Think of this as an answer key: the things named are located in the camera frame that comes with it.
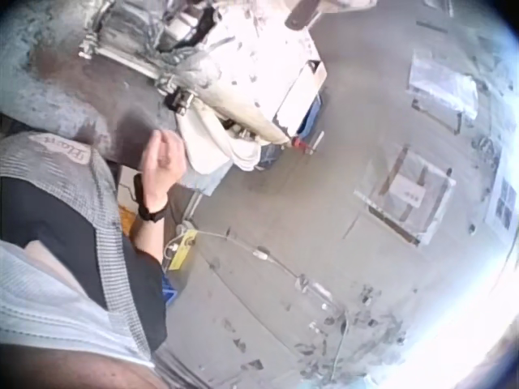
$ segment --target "black wristwatch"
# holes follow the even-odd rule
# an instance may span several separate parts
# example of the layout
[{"label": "black wristwatch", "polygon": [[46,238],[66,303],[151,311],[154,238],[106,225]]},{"label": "black wristwatch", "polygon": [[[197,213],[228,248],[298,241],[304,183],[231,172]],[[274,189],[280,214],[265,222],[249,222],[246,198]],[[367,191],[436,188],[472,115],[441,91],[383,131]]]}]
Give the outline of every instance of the black wristwatch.
[{"label": "black wristwatch", "polygon": [[138,173],[133,177],[133,187],[135,189],[135,199],[139,204],[140,218],[145,221],[152,221],[153,223],[164,219],[168,204],[166,204],[160,211],[154,213],[150,213],[149,209],[144,205],[143,175],[141,173]]}]

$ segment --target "plastic sheet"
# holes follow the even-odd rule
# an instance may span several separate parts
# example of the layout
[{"label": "plastic sheet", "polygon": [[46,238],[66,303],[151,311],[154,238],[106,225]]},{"label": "plastic sheet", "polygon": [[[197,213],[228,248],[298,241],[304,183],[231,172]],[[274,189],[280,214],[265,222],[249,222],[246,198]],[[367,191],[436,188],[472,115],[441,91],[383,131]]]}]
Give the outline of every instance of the plastic sheet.
[{"label": "plastic sheet", "polygon": [[355,191],[396,233],[416,246],[428,244],[440,224],[456,182],[410,146],[385,143]]},{"label": "plastic sheet", "polygon": [[436,100],[470,120],[478,116],[478,89],[474,79],[434,61],[430,53],[414,52],[409,86],[412,93]]}]

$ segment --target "person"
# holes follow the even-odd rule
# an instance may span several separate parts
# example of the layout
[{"label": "person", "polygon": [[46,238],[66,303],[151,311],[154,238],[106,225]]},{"label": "person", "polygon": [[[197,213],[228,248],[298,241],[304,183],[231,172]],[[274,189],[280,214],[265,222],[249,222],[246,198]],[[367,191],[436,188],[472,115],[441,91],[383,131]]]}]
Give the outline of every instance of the person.
[{"label": "person", "polygon": [[0,366],[9,387],[165,387],[164,213],[182,140],[153,131],[139,216],[122,234],[116,185],[89,146],[24,132],[0,142]]}]

